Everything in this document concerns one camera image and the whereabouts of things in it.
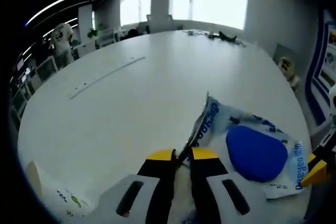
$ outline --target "desk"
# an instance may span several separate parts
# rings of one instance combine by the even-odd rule
[[[146,58],[69,99],[79,83],[139,56]],[[106,46],[53,75],[27,103],[20,162],[25,168],[35,160],[60,182],[98,198],[137,173],[148,154],[181,150],[207,91],[222,104],[270,120],[311,150],[300,105],[265,51],[168,31]],[[309,196],[310,188],[273,200],[268,210],[275,222],[286,214],[303,217]]]

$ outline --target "white table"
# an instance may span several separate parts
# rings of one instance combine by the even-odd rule
[[[90,86],[80,83],[146,56]],[[22,166],[35,160],[70,188],[97,198],[159,149],[181,150],[206,92],[267,118],[311,150],[300,105],[265,51],[182,31],[144,35],[92,52],[53,75],[28,101],[18,137]],[[275,222],[303,217],[310,188],[273,200]]]

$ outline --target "blue sponge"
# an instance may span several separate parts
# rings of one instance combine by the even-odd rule
[[[229,130],[226,144],[237,172],[244,178],[257,182],[275,179],[288,157],[282,142],[246,126]]]

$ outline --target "white chair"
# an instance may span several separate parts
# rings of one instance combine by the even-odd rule
[[[35,73],[39,76],[41,82],[46,82],[51,76],[58,72],[58,68],[53,56],[49,56],[36,69]]]
[[[172,15],[153,16],[148,14],[147,21],[151,34],[176,30]]]
[[[119,41],[119,34],[114,28],[99,31],[97,42],[99,47],[105,47]]]
[[[30,89],[31,94],[33,95],[39,87],[41,87],[42,81],[38,74],[33,75],[27,82],[27,86]]]
[[[317,148],[322,139],[328,134],[331,124],[332,116],[330,115],[321,125],[319,125],[313,132],[310,133],[311,148],[313,151]]]
[[[27,99],[23,94],[22,87],[18,89],[12,99],[12,110],[16,113],[17,117],[21,120],[23,111],[25,110]]]

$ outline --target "packaging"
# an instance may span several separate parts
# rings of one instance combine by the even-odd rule
[[[278,139],[287,149],[288,159],[282,172],[274,180],[262,183],[266,198],[276,199],[304,190],[300,182],[308,173],[308,153],[300,140],[293,139],[266,119],[220,104],[212,97],[207,97],[202,115],[202,123],[197,127],[198,131],[194,134],[191,146],[209,148],[218,155],[229,173],[235,172],[226,146],[226,134],[237,126],[233,121],[238,120],[239,125]]]

